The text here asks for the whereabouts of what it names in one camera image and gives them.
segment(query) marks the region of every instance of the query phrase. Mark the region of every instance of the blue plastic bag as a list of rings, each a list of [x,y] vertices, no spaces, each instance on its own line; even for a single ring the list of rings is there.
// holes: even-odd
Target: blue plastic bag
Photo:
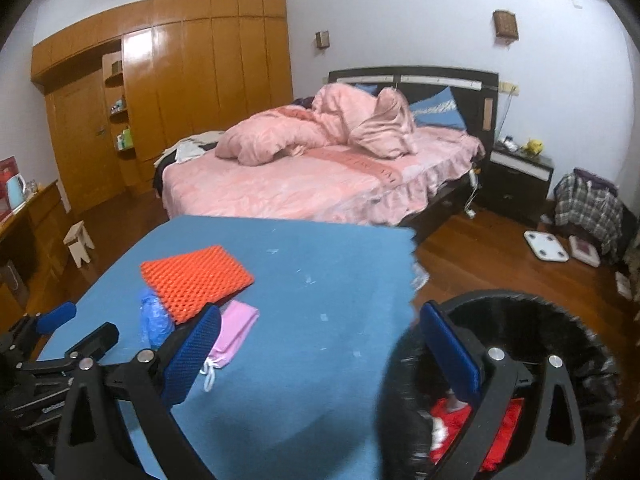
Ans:
[[[158,350],[175,330],[174,320],[164,308],[160,298],[150,288],[142,291],[140,297],[140,335],[142,344]]]

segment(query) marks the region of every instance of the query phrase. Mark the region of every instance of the blue table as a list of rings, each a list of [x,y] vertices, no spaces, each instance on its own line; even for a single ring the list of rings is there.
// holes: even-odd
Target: blue table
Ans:
[[[303,221],[182,216],[131,248],[78,303],[41,359],[105,321],[119,343],[102,359],[140,348],[139,266],[220,244],[255,276],[238,300],[260,310],[235,359],[203,376],[172,413],[219,480],[374,479],[374,411],[395,342],[413,314],[413,232]],[[132,414],[127,427],[146,471],[164,478]]]

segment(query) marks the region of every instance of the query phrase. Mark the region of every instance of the yellow toy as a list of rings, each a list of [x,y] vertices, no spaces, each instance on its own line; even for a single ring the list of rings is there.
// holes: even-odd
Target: yellow toy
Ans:
[[[531,155],[539,155],[542,153],[542,150],[545,149],[545,145],[541,140],[529,139],[529,142],[527,142],[522,149],[529,152]]]

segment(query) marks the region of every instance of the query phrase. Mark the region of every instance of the wooden stool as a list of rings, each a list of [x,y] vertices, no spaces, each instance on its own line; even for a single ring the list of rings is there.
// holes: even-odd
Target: wooden stool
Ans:
[[[95,246],[84,227],[84,221],[79,221],[77,224],[71,226],[71,229],[69,229],[69,232],[65,236],[65,245],[69,248],[76,267],[80,268],[82,260],[91,263],[91,258],[89,258],[86,248],[95,249]]]

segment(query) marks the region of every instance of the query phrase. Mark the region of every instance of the bed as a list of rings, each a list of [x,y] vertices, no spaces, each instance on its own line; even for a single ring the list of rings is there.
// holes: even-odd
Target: bed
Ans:
[[[328,81],[393,86],[409,104],[448,86],[467,133],[487,154],[492,148],[495,73],[395,66],[331,72]],[[401,225],[414,228],[419,242],[462,208],[471,192],[466,174],[478,142],[450,135],[442,128],[418,128],[417,155],[392,161],[353,146],[330,146],[247,167],[217,158],[211,150],[164,170],[162,202],[171,218],[189,214]]]

